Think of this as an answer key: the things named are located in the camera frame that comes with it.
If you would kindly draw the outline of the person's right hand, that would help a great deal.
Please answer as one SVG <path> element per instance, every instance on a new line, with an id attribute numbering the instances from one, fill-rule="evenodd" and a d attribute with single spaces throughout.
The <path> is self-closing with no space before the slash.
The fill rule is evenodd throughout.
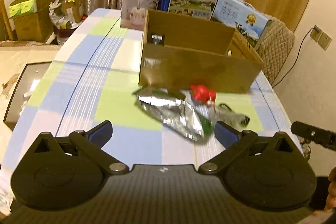
<path id="1" fill-rule="evenodd" d="M 328 196 L 326 199 L 325 211 L 331 211 L 336 207 L 336 167 L 334 167 L 329 176 L 328 180 L 330 182 L 328 188 Z"/>

